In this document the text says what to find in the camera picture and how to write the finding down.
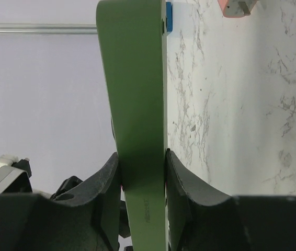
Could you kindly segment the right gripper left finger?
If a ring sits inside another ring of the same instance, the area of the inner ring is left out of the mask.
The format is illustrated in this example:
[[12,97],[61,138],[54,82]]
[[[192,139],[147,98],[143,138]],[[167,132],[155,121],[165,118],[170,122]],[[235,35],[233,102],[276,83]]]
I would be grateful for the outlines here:
[[0,194],[0,250],[117,250],[118,155],[83,181],[84,201],[54,201],[39,193]]

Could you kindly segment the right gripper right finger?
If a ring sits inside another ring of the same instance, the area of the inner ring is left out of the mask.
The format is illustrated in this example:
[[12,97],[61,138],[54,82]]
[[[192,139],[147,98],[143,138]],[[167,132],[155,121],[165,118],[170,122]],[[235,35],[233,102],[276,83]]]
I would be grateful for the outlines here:
[[166,152],[171,250],[296,250],[296,196],[229,196]]

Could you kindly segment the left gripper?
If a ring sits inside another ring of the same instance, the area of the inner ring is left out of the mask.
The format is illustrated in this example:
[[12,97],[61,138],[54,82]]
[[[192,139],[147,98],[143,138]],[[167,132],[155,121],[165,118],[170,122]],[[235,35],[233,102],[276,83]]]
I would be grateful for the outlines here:
[[50,199],[54,201],[84,201],[82,197],[82,188],[79,186],[83,181],[77,176],[71,176],[65,179],[57,191],[51,195]]

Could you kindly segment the green power strip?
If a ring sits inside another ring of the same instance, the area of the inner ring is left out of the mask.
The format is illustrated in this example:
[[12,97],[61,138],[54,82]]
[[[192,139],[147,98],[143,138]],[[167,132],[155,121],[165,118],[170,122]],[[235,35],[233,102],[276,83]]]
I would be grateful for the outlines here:
[[167,250],[165,1],[100,1],[96,26],[134,250]]

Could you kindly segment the blue cube socket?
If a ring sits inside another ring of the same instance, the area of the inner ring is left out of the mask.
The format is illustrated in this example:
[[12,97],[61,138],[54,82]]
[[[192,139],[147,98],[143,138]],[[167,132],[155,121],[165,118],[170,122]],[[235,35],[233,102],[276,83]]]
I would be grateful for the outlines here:
[[169,35],[173,31],[173,5],[166,2],[166,33]]

